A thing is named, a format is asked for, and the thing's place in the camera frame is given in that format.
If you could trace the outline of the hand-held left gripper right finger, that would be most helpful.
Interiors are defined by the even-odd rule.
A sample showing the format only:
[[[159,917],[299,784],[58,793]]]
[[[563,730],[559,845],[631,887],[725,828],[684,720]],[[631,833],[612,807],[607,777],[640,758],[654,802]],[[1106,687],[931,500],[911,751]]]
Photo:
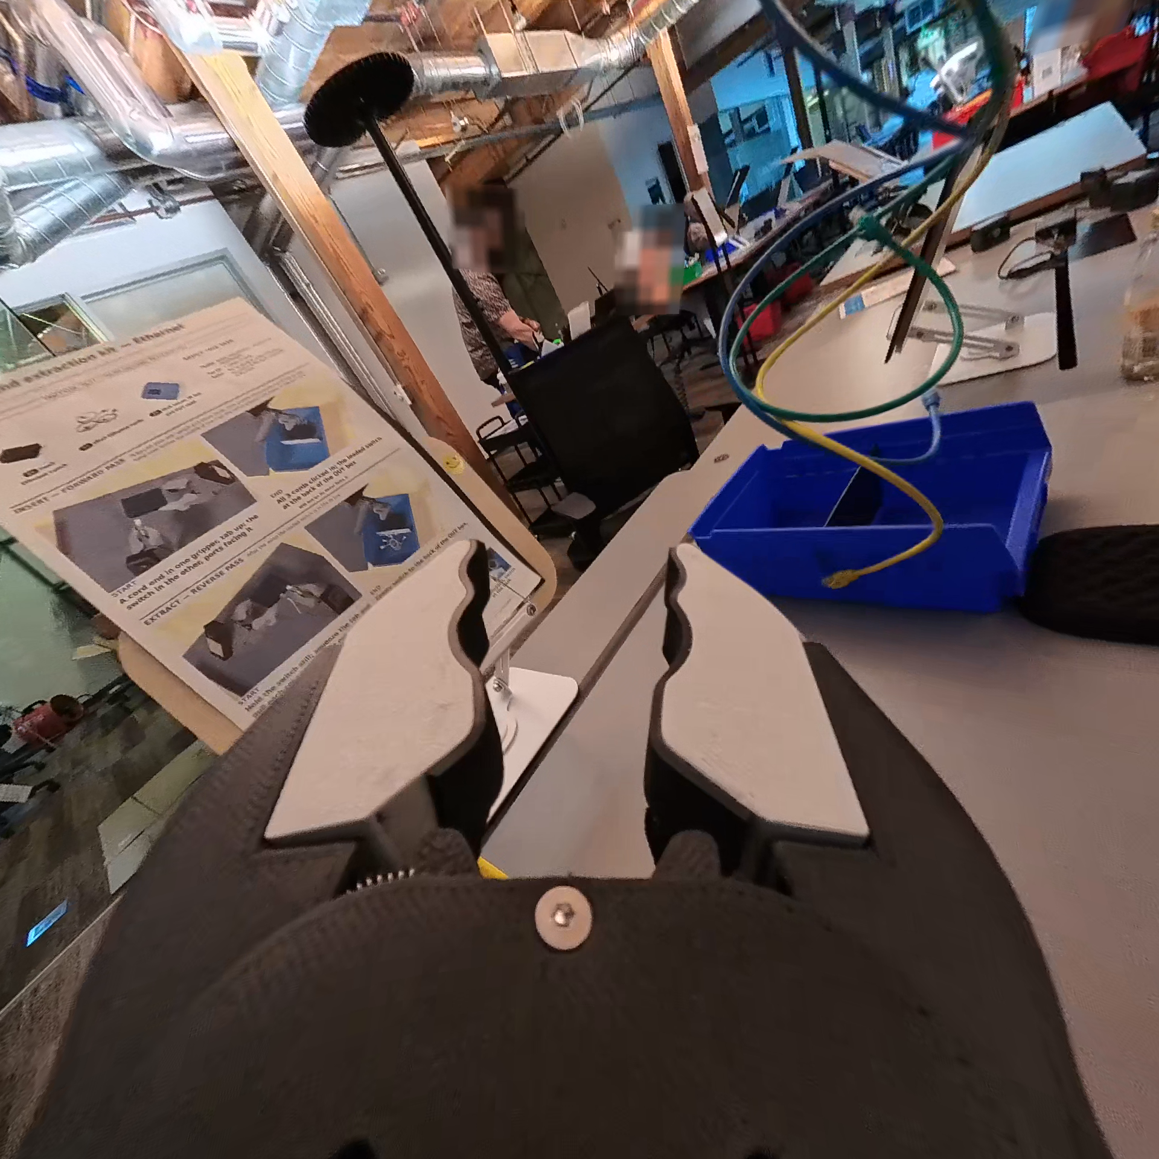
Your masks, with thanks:
[[[656,861],[681,833],[709,835],[719,861],[763,861],[779,840],[869,845],[801,632],[693,544],[668,554],[661,653],[645,752]]]

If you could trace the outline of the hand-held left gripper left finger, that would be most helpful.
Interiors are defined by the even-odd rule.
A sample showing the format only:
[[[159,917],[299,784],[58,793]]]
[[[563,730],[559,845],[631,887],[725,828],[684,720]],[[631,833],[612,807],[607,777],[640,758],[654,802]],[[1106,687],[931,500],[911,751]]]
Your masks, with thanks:
[[[503,789],[486,694],[491,596],[482,542],[441,548],[346,632],[271,806],[265,840],[367,845],[413,858],[435,829],[482,853]]]

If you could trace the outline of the blue plastic bin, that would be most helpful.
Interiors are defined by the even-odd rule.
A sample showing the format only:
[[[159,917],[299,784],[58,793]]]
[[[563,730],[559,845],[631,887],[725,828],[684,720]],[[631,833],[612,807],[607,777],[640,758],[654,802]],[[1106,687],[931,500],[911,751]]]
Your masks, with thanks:
[[[840,430],[906,487],[807,442],[758,447],[691,526],[765,596],[996,614],[1027,584],[1054,447],[1034,401]]]

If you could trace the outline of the wooden instruction board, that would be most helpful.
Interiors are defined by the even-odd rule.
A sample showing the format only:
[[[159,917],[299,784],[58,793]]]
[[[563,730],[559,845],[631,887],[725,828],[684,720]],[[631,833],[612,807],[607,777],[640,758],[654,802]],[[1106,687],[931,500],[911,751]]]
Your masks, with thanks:
[[[3,373],[3,530],[235,730],[456,542],[489,659],[559,587],[461,456],[242,299]]]
[[[934,213],[928,216],[928,221],[923,223],[923,234],[918,237],[920,243],[911,247],[911,253],[934,271],[935,271],[935,266],[937,266],[937,261],[946,253],[947,229],[953,225],[953,221],[957,216],[957,206],[960,206],[964,193],[976,180],[979,165],[987,165],[987,142],[984,139],[979,139],[969,153],[963,153],[960,162],[954,162],[954,165],[949,168],[949,174],[942,183],[942,189],[937,195],[937,205],[935,205]],[[884,362],[889,362],[892,356],[896,356],[905,348],[906,336],[910,336],[910,328],[913,325],[913,320],[916,320],[916,316],[918,316],[923,300],[927,300],[928,286],[931,286],[928,273],[923,273],[920,270],[913,270],[906,295],[901,300],[901,307],[900,307],[900,312],[892,322],[892,334],[889,334]]]

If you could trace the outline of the black metal cart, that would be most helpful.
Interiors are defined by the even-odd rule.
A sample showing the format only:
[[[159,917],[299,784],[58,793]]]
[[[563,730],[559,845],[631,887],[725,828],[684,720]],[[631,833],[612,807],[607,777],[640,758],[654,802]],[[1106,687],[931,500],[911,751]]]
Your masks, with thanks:
[[[503,487],[513,495],[523,520],[533,524],[536,514],[530,513],[523,497],[538,495],[541,506],[548,508],[556,473],[527,419],[492,414],[477,427],[477,442]]]

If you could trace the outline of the black office chair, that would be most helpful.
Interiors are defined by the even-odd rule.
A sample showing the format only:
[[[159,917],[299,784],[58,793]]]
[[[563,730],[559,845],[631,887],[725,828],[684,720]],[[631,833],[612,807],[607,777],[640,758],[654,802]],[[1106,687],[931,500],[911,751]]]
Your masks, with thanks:
[[[628,318],[614,318],[507,378],[568,495],[551,510],[573,530],[583,572],[607,545],[604,521],[700,459],[685,406]]]

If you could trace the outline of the glass bottle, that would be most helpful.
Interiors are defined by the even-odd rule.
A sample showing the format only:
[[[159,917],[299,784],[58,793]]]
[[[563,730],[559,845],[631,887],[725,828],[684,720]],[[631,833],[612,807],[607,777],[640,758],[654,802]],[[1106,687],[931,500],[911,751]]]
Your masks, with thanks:
[[[1124,299],[1121,374],[1156,383],[1156,206]]]

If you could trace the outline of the silver ventilation ducts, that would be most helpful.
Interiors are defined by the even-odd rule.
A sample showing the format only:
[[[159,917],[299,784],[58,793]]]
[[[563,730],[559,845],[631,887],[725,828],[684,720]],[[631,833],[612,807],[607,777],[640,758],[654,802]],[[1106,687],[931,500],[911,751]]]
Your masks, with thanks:
[[[241,17],[214,2],[144,2],[161,37],[187,55],[258,58],[256,85],[290,139],[306,139],[299,100],[335,29],[367,19],[370,2],[258,2]],[[402,67],[385,86],[385,114],[443,97],[478,100],[544,97],[640,62],[693,2],[645,2],[601,39],[556,29],[482,32],[472,51],[389,53]],[[3,124],[3,266],[31,265],[117,205],[137,183],[165,174],[217,183],[242,170],[235,142],[194,100],[163,103],[123,44],[69,2],[3,2],[3,29],[50,53],[62,86],[27,97],[80,97],[95,115]]]

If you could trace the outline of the black floor lamp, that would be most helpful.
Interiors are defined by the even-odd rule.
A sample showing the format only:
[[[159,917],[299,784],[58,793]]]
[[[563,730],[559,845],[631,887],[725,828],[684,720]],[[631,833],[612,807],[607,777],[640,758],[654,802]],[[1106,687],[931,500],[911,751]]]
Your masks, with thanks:
[[[456,270],[443,231],[435,225],[405,163],[385,138],[382,122],[402,109],[411,88],[413,67],[399,53],[370,53],[352,64],[345,64],[318,86],[306,106],[306,133],[318,147],[330,148],[353,147],[364,135],[373,139],[385,168],[399,187],[399,195],[424,231],[429,247],[448,273],[454,295],[461,300],[472,316],[472,322],[482,332],[498,371],[511,374],[515,365],[507,360],[506,348],[486,320],[486,312],[482,311],[472,286]]]

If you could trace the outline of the wooden post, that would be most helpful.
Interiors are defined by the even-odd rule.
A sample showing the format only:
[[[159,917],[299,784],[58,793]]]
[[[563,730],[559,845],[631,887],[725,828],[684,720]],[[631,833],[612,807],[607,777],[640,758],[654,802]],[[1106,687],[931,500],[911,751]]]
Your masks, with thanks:
[[[650,47],[646,61],[654,73],[658,97],[670,124],[674,148],[684,168],[684,180],[688,193],[700,193],[709,187],[706,180],[706,153],[702,147],[702,133],[693,117],[688,92],[681,78],[678,58],[674,51],[674,33],[658,33]]]
[[[186,73],[194,79],[212,111],[262,180],[265,189],[287,216],[293,234],[306,243],[327,281],[341,299],[358,332],[391,371],[397,384],[417,403],[424,430],[448,442],[491,487],[491,494],[519,514],[461,417],[448,400],[413,336],[389,306],[370,265],[339,219],[339,211],[312,177],[307,163],[287,135],[277,114],[259,93],[241,53],[187,55],[175,47]]]

